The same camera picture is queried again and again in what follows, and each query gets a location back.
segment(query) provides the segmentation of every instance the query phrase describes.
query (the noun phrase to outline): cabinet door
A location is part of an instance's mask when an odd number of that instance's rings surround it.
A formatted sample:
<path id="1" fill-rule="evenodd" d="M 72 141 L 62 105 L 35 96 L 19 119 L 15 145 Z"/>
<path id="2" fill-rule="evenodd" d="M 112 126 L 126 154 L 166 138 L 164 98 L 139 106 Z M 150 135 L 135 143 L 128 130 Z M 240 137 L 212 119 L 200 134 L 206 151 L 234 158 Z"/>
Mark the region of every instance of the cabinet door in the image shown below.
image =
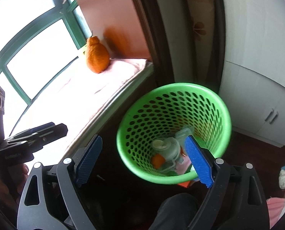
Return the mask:
<path id="1" fill-rule="evenodd" d="M 285 0 L 223 0 L 225 60 L 285 87 Z"/>
<path id="2" fill-rule="evenodd" d="M 257 132 L 257 135 L 285 145 L 285 90 L 281 92 L 281 98 L 273 116 Z"/>
<path id="3" fill-rule="evenodd" d="M 229 109 L 232 125 L 257 133 L 278 104 L 282 86 L 252 70 L 225 61 L 219 96 Z"/>

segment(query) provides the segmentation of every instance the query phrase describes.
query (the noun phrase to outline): window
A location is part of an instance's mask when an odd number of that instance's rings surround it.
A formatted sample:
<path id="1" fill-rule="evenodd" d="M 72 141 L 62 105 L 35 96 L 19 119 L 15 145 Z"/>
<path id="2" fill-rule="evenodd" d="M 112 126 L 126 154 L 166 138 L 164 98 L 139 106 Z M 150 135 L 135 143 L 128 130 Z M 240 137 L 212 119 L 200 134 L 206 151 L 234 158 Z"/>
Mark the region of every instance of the window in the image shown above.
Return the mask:
<path id="1" fill-rule="evenodd" d="M 0 86 L 8 137 L 91 36 L 76 0 L 0 0 Z"/>

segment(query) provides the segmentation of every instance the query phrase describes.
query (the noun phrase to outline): basket rim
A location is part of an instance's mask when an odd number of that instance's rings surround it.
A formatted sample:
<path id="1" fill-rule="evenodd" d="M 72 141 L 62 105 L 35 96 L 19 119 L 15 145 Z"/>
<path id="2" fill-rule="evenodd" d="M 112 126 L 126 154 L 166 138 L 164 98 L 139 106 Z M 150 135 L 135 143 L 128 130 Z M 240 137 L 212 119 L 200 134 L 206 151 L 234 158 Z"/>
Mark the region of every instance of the basket rim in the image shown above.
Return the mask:
<path id="1" fill-rule="evenodd" d="M 173 84 L 169 84 L 169 85 L 164 85 L 161 87 L 158 87 L 150 92 L 148 92 L 147 94 L 145 94 L 144 96 L 142 96 L 141 98 L 139 98 L 125 113 L 122 121 L 119 124 L 118 127 L 118 131 L 117 131 L 117 137 L 116 137 L 116 143 L 117 143 L 117 149 L 119 152 L 119 155 L 122 159 L 122 161 L 124 162 L 124 164 L 127 166 L 127 168 L 134 173 L 135 175 L 137 175 L 138 177 L 147 180 L 149 182 L 153 182 L 153 183 L 159 183 L 159 184 L 178 184 L 178 183 L 182 183 L 182 182 L 186 182 L 186 181 L 190 181 L 193 180 L 195 178 L 197 178 L 197 173 L 195 171 L 191 171 L 189 173 L 186 174 L 182 174 L 182 175 L 178 175 L 178 176 L 157 176 L 154 174 L 150 174 L 147 173 L 146 171 L 144 171 L 142 168 L 138 167 L 134 161 L 130 160 L 127 158 L 128 152 L 126 151 L 126 148 L 124 148 L 122 146 L 122 128 L 124 128 L 125 126 L 125 119 L 126 116 L 129 114 L 129 112 L 131 112 L 132 108 L 136 105 L 141 103 L 142 101 L 145 101 L 146 97 L 149 97 L 152 94 L 158 94 L 161 91 L 167 91 L 167 88 L 170 87 L 192 87 L 192 88 L 196 88 L 199 90 L 203 90 L 204 92 L 208 93 L 217 103 L 217 105 L 221 108 L 222 111 L 222 117 L 223 117 L 223 137 L 219 143 L 219 146 L 217 147 L 217 149 L 214 152 L 214 157 L 218 158 L 218 157 L 222 157 L 222 155 L 224 154 L 226 148 L 228 147 L 229 141 L 230 141 L 230 137 L 231 137 L 231 133 L 232 133 L 232 124 L 231 124 L 231 118 L 230 118 L 230 114 L 229 114 L 229 110 L 226 107 L 225 103 L 223 102 L 223 100 L 218 96 L 218 94 L 214 93 L 212 90 L 201 86 L 201 85 L 197 85 L 197 84 L 192 84 L 192 83 L 173 83 Z"/>

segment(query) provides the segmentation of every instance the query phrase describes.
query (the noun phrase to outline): human hand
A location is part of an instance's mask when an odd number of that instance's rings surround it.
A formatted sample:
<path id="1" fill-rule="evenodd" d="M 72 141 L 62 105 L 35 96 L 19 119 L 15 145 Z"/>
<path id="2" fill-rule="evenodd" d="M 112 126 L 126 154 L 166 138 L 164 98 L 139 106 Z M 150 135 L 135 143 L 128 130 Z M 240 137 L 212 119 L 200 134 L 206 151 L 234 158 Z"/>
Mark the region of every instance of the human hand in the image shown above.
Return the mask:
<path id="1" fill-rule="evenodd" d="M 27 181 L 29 176 L 28 175 L 29 168 L 25 164 L 18 164 L 16 165 L 16 168 L 22 170 L 22 181 L 20 182 L 20 184 L 17 185 L 17 192 L 21 195 L 23 188 L 25 186 L 25 182 Z M 4 202 L 6 206 L 14 209 L 15 211 L 18 210 L 20 197 L 18 197 L 15 201 L 13 197 L 10 195 L 8 187 L 1 180 L 0 180 L 0 200 Z"/>

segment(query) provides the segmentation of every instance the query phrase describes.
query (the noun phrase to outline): blue gripper pad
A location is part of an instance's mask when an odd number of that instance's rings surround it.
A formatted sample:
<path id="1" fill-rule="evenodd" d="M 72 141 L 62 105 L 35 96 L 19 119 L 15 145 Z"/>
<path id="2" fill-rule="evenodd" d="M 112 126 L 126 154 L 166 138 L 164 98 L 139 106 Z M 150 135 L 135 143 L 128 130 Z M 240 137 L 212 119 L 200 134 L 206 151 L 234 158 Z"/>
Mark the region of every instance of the blue gripper pad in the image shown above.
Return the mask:
<path id="1" fill-rule="evenodd" d="M 200 181 L 204 183 L 207 188 L 211 187 L 214 183 L 212 178 L 212 169 L 201 153 L 198 143 L 193 139 L 193 136 L 188 136 L 185 139 L 185 150 Z"/>
<path id="2" fill-rule="evenodd" d="M 97 136 L 86 146 L 87 151 L 82 157 L 76 169 L 75 183 L 80 188 L 82 184 L 87 183 L 91 171 L 102 150 L 102 138 Z"/>

